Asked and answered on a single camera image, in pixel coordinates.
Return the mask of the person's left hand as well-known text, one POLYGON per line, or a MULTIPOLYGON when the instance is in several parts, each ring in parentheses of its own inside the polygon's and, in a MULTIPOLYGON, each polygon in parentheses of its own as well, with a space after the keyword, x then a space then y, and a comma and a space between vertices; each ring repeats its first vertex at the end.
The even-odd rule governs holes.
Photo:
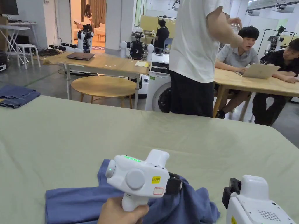
POLYGON ((148 213, 148 205, 140 205, 131 212, 121 206, 122 197, 108 198, 103 204, 97 221, 98 224, 141 224, 142 218, 148 213))

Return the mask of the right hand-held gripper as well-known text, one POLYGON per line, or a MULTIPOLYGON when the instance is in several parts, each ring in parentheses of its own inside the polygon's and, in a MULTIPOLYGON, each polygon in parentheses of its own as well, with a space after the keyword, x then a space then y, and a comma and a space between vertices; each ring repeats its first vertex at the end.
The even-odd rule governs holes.
POLYGON ((227 209, 227 224, 295 224, 281 206, 269 199, 269 186, 262 177, 230 178, 222 203, 227 209))

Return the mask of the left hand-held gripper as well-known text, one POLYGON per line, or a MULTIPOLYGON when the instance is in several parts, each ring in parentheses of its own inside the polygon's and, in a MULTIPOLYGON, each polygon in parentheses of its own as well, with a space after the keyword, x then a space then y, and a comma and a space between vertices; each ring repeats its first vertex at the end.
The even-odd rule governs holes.
POLYGON ((168 159, 168 152, 153 149, 146 160, 127 155, 110 160, 105 174, 107 183, 124 192, 121 201, 124 211, 131 212, 152 198, 179 193, 183 182, 179 175, 166 169, 168 159))

